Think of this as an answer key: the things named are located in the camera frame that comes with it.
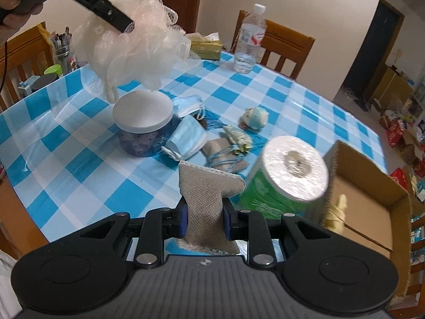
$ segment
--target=white bottle cap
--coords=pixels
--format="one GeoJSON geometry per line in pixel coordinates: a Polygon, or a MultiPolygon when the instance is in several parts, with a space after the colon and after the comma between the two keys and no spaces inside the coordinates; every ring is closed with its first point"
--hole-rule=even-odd
{"type": "Polygon", "coordinates": [[[257,14],[263,14],[266,11],[266,6],[256,3],[254,5],[254,12],[257,14]]]}
{"type": "Polygon", "coordinates": [[[162,92],[132,91],[122,96],[112,109],[116,125],[130,133],[149,133],[165,126],[173,117],[173,103],[162,92]]]}

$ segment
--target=gray ribbed surface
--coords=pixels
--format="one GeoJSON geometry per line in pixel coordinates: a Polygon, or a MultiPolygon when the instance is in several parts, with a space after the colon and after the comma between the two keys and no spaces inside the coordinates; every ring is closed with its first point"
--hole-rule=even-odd
{"type": "MultiPolygon", "coordinates": [[[[16,319],[324,319],[296,302],[268,271],[247,266],[242,257],[171,255],[165,265],[139,270],[127,288],[96,310],[73,316],[51,316],[31,310],[16,319]],[[211,263],[203,265],[205,259],[211,263]]],[[[388,319],[384,311],[364,319],[388,319]]]]}

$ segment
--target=wall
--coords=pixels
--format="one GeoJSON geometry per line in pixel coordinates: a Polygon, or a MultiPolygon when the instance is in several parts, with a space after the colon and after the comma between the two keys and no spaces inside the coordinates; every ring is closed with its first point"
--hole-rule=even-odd
{"type": "Polygon", "coordinates": [[[386,64],[391,66],[401,49],[403,55],[397,60],[396,67],[416,82],[425,75],[425,21],[401,0],[386,1],[405,16],[386,64]]]}
{"type": "Polygon", "coordinates": [[[64,33],[65,27],[68,26],[72,33],[88,15],[89,11],[73,0],[48,0],[44,4],[43,11],[39,15],[32,16],[20,32],[45,21],[50,32],[64,33]]]}
{"type": "Polygon", "coordinates": [[[266,18],[316,39],[297,81],[332,100],[370,26],[379,0],[201,0],[198,31],[233,37],[239,10],[267,6],[266,18]]]}

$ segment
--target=face mask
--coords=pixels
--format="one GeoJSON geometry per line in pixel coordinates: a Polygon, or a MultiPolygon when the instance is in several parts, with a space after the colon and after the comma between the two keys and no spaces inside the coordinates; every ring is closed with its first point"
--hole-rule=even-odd
{"type": "Polygon", "coordinates": [[[181,161],[192,157],[206,142],[206,130],[193,116],[187,115],[161,149],[173,160],[181,161]]]}
{"type": "Polygon", "coordinates": [[[173,113],[182,118],[202,109],[202,98],[199,95],[173,98],[173,113]]]}

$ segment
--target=table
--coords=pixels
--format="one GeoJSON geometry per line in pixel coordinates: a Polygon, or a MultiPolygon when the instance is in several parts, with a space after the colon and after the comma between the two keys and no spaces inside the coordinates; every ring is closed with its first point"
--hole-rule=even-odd
{"type": "MultiPolygon", "coordinates": [[[[208,109],[232,125],[246,108],[261,106],[269,112],[269,122],[259,132],[264,140],[297,136],[323,155],[341,139],[386,172],[378,135],[351,114],[263,66],[242,75],[232,65],[232,56],[223,53],[220,61],[203,61],[195,76],[174,70],[162,90],[170,97],[199,94],[208,109]]],[[[81,68],[0,115],[0,160],[50,242],[114,212],[138,217],[175,207],[180,199],[178,163],[163,154],[135,158],[124,152],[112,105],[91,94],[95,81],[89,67],[81,68]]],[[[119,92],[137,89],[138,83],[131,82],[119,92]]],[[[217,138],[219,131],[209,131],[208,139],[217,138]]],[[[247,156],[250,166],[243,177],[258,154],[247,156]]],[[[206,163],[201,153],[189,161],[206,163]]]]}

